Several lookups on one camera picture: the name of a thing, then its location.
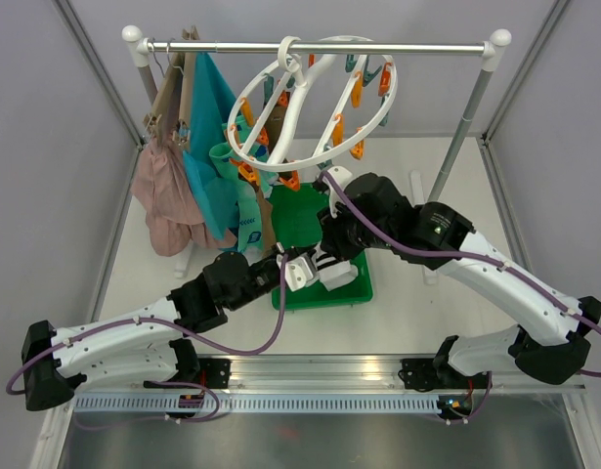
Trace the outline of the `brown sock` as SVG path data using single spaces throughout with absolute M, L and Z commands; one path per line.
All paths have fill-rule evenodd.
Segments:
M 272 151 L 279 140 L 282 124 L 286 115 L 286 107 L 275 106 L 271 111 L 266 123 L 265 129 L 268 135 L 268 149 Z
M 276 233 L 272 223 L 273 206 L 266 199 L 261 189 L 258 189 L 255 195 L 260 210 L 260 217 L 262 223 L 262 257 L 265 258 L 270 253 L 272 247 L 277 243 Z

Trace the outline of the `white black striped sock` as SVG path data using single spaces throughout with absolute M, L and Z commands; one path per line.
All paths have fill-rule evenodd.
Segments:
M 340 261 L 319 246 L 313 256 L 319 282 L 327 291 L 333 291 L 352 283 L 359 275 L 358 268 L 350 261 Z

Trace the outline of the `mint green patterned sock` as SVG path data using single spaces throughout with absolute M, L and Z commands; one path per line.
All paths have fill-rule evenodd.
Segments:
M 256 191 L 250 184 L 239 178 L 236 184 L 238 206 L 237 251 L 244 253 L 250 249 L 262 249 L 262 223 L 256 200 Z

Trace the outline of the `white round clip hanger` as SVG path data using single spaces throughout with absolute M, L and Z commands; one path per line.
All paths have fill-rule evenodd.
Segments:
M 356 62 L 356 57 L 352 55 L 338 57 L 335 63 L 312 87 L 300 113 L 296 135 L 288 153 L 289 160 L 297 161 L 303 159 L 310 156 L 314 151 L 322 135 L 322 131 L 336 106 L 338 98 L 341 96 L 349 73 Z M 378 110 L 380 106 L 378 86 L 383 66 L 384 62 L 379 56 L 371 57 L 365 63 L 363 88 L 360 92 L 359 101 L 355 105 L 347 104 L 343 111 L 344 135 L 346 137 L 354 135 Z M 252 131 L 252 122 L 256 121 L 258 115 L 264 110 L 266 102 L 272 96 L 275 87 L 279 84 L 281 76 L 281 71 L 277 70 L 256 87 L 247 100 L 246 110 L 237 115 L 234 126 L 230 126 L 227 121 L 230 146 L 232 140 L 237 140 L 239 143 L 245 142 Z M 293 85 L 288 83 L 285 90 L 277 99 L 275 106 L 286 107 L 287 111 L 292 89 Z M 390 110 L 379 127 L 384 124 Z M 357 160 L 362 159 L 365 156 L 366 138 L 362 141 L 359 149 L 348 150 L 341 154 L 349 154 Z M 257 137 L 256 143 L 249 149 L 248 153 L 260 162 L 268 160 L 271 152 L 268 149 L 268 135 L 265 125 Z

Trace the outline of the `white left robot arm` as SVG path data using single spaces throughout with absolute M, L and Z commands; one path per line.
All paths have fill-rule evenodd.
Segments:
M 15 375 L 24 405 L 47 410 L 85 390 L 130 384 L 191 387 L 200 374 L 194 340 L 226 324 L 229 311 L 273 290 L 284 294 L 326 283 L 335 262 L 318 246 L 275 249 L 255 263 L 223 252 L 196 278 L 134 312 L 71 327 L 35 322 Z

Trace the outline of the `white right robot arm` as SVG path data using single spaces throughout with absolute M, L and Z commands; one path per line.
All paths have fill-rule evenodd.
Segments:
M 441 202 L 412 205 L 387 177 L 355 177 L 342 167 L 321 171 L 328 193 L 320 215 L 321 248 L 339 261 L 368 249 L 450 277 L 486 298 L 513 325 L 477 337 L 447 337 L 432 360 L 447 387 L 482 373 L 520 371 L 561 385 L 585 369 L 590 331 L 601 335 L 601 302 L 565 295 L 497 250 L 473 224 Z

